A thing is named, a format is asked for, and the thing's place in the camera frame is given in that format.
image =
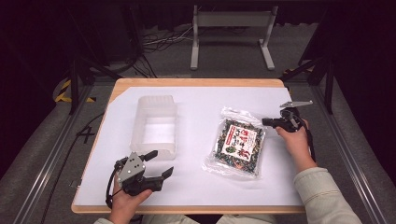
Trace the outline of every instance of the person's right hand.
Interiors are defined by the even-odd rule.
[[[293,157],[299,172],[317,166],[311,158],[308,138],[304,127],[300,128],[300,130],[295,133],[288,133],[283,128],[276,127],[276,132],[285,140],[286,148]]]

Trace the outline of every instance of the metal frame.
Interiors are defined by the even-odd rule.
[[[274,27],[277,7],[273,7],[271,11],[253,11],[253,12],[234,12],[234,11],[198,11],[198,7],[194,6],[192,28],[193,42],[191,53],[191,70],[198,69],[199,55],[199,39],[198,27],[214,27],[214,26],[258,26],[265,27],[264,39],[259,39],[262,55],[268,70],[274,70],[274,62],[268,50],[268,42]]]

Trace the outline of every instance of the dark background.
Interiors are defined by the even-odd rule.
[[[331,49],[334,75],[393,183],[396,183],[396,106],[392,103],[396,88],[393,74],[396,35],[392,31],[395,9],[388,3],[360,1],[328,11],[328,23],[317,30],[303,57],[313,59]],[[319,22],[325,10],[321,6],[280,7],[276,25]],[[1,176],[55,107],[53,90],[68,76],[69,64],[76,55],[102,65],[128,63],[141,53],[141,27],[158,25],[159,29],[173,30],[177,25],[190,23],[191,13],[192,6],[66,8],[56,1],[2,1]],[[106,22],[111,24],[111,31],[108,26],[98,25]]]

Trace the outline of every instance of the plastic bag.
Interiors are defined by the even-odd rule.
[[[216,143],[205,158],[204,170],[221,175],[256,178],[266,127],[248,111],[224,107]]]

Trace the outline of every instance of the sleeve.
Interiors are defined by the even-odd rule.
[[[93,223],[93,224],[114,224],[114,223],[112,223],[111,221],[101,217],[101,218],[97,219],[95,221],[95,223]]]
[[[304,170],[294,178],[294,185],[305,205],[309,224],[361,223],[327,169]]]

